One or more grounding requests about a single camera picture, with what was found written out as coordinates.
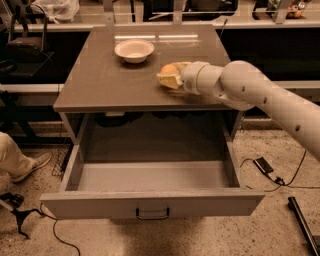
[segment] shoe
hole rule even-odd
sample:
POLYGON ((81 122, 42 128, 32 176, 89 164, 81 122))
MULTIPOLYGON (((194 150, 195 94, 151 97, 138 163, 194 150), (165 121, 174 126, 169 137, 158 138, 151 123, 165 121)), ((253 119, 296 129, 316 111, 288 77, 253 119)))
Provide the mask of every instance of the shoe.
POLYGON ((38 170, 40 168, 42 168, 43 166, 45 166, 47 163, 49 163, 50 159, 52 157, 51 152, 45 152, 39 156, 37 156, 36 158, 34 158, 35 162, 33 167, 31 168, 31 170, 29 170, 28 172, 17 176, 17 177, 11 177, 11 182, 12 183, 18 183, 22 180, 24 180, 30 173, 32 173, 35 170, 38 170))

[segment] open drawer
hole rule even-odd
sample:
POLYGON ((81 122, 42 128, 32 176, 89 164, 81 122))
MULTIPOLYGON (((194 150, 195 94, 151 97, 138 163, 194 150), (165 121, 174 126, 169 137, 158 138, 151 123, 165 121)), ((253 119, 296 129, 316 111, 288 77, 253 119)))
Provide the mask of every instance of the open drawer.
POLYGON ((146 112, 119 127, 87 114, 60 191, 40 200, 58 219, 250 215, 264 193, 241 184, 222 112, 146 112))

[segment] cabinet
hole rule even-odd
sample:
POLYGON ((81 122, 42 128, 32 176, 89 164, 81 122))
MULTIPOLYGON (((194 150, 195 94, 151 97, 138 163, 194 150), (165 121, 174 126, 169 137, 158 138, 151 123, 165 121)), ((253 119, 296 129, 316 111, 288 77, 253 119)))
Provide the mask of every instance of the cabinet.
POLYGON ((57 218, 252 213, 264 194, 241 183, 232 148, 241 113, 156 79, 165 64, 199 60, 229 62, 211 25, 92 29, 54 105, 75 144, 60 191, 41 197, 57 218), (114 54, 121 40, 137 37, 155 46, 145 62, 114 54), (99 125, 97 114, 114 111, 135 118, 99 125))

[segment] concrete floor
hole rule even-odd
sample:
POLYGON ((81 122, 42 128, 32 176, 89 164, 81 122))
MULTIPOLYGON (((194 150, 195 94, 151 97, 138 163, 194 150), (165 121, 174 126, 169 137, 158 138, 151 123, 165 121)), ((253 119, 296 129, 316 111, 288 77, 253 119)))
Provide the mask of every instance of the concrete floor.
MULTIPOLYGON (((269 120, 245 120, 234 147, 239 163, 247 158, 265 157, 275 169, 274 177, 291 180, 304 149, 269 120)), ((58 191, 60 179, 52 175, 59 149, 24 148, 27 155, 52 150, 53 158, 25 182, 11 184, 1 174, 0 191, 25 197, 20 210, 39 208, 42 193, 58 191)), ((252 161, 241 167, 243 182, 253 188, 272 190, 276 186, 256 169, 252 161)), ((319 186, 319 163, 306 155, 293 186, 319 186)), ((248 217, 199 217, 139 220, 63 220, 56 225, 57 235, 76 245, 85 256, 144 255, 311 255, 292 211, 288 197, 296 197, 313 234, 320 234, 320 197, 318 189, 281 187, 266 192, 265 198, 248 217)), ((32 213, 23 224, 30 235, 17 233, 15 218, 0 208, 0 255, 56 256, 78 255, 75 248, 60 243, 53 234, 54 221, 32 213)))

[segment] white pants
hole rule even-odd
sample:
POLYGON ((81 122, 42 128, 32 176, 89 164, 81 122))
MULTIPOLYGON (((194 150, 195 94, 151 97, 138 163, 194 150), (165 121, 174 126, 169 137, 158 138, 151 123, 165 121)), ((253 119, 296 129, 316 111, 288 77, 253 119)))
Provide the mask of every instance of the white pants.
POLYGON ((22 154, 13 139, 0 132, 0 172, 15 177, 28 172, 34 165, 34 159, 22 154))

